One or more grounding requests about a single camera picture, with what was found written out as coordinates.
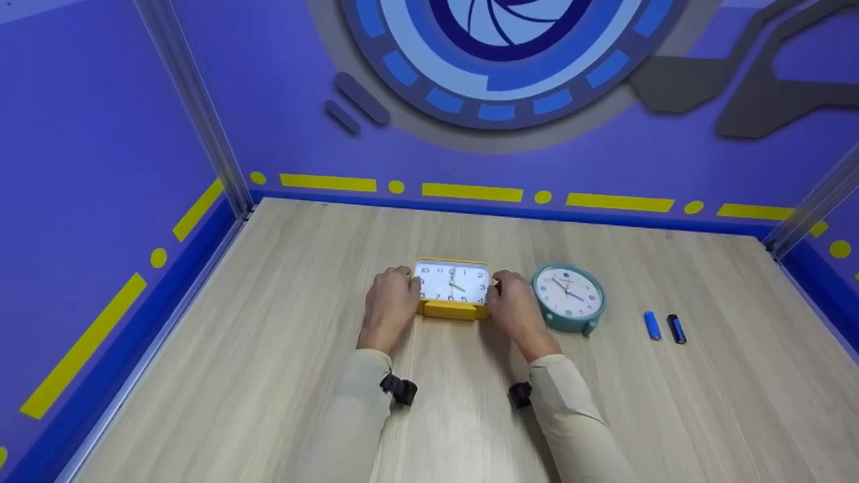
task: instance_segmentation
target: alarm clock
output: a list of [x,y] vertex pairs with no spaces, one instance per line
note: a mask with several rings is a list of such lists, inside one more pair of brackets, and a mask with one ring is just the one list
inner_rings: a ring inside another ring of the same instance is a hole
[[417,312],[427,317],[473,321],[489,316],[486,291],[492,272],[478,261],[422,258],[415,261],[421,279]]
[[562,332],[590,335],[606,309],[600,282],[577,266],[544,266],[534,274],[532,285],[546,325]]

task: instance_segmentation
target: black wrist device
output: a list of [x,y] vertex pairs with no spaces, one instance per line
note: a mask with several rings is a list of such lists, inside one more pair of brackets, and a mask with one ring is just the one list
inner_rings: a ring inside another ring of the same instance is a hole
[[411,406],[417,394],[417,384],[408,379],[400,379],[390,372],[381,380],[379,387],[382,391],[391,393],[394,402],[403,406]]
[[523,407],[531,406],[531,391],[530,383],[517,382],[510,386],[507,396],[510,398],[510,402],[513,403],[513,407],[522,409]]

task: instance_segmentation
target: circular wall graphic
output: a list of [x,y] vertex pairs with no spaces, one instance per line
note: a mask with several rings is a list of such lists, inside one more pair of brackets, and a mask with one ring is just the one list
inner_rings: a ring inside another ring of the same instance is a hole
[[478,58],[507,62],[537,55],[576,26],[591,0],[429,0],[451,41]]
[[661,43],[682,0],[340,0],[376,74],[454,125],[518,129],[573,113]]

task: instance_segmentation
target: yellow stripe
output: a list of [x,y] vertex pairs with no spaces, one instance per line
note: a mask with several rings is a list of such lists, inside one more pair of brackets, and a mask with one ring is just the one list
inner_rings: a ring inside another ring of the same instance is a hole
[[194,203],[191,209],[173,227],[173,234],[176,235],[177,240],[182,242],[191,234],[194,227],[203,218],[203,215],[215,204],[217,197],[221,196],[221,193],[223,193],[223,184],[221,183],[221,179],[218,178],[206,188],[203,196]]
[[756,220],[774,220],[782,222],[794,212],[793,208],[782,208],[779,206],[758,206],[758,205],[736,205],[734,203],[726,203],[722,205],[718,217],[733,217],[733,218],[753,218]]
[[139,273],[129,278],[125,286],[113,297],[113,300],[101,311],[92,325],[83,333],[80,339],[66,352],[59,364],[48,374],[48,377],[36,388],[21,406],[21,412],[35,419],[42,419],[51,405],[69,386],[78,371],[95,353],[107,335],[128,311],[128,308],[140,297],[146,288],[146,280]]
[[522,201],[522,190],[516,188],[495,188],[491,186],[448,185],[444,183],[424,183],[423,196],[442,198],[483,199],[486,201]]
[[280,184],[292,188],[315,188],[375,193],[375,180],[367,178],[341,178],[339,176],[315,176],[312,174],[281,174]]
[[674,205],[673,199],[638,198],[635,196],[612,196],[608,194],[570,193],[567,206],[583,208],[607,208],[609,210],[656,211],[668,213]]
[[826,224],[826,222],[819,221],[819,222],[815,223],[813,227],[811,227],[811,231],[809,231],[808,233],[811,233],[811,236],[813,236],[814,238],[817,238],[818,236],[823,235],[823,233],[825,231],[827,231],[828,229],[829,229],[829,225]]

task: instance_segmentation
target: blue battery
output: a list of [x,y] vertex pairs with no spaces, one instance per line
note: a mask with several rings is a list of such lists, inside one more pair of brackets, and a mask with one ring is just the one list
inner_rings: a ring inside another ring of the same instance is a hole
[[647,332],[653,340],[662,340],[662,332],[659,330],[659,322],[656,321],[656,315],[648,310],[644,312],[644,323],[647,324]]

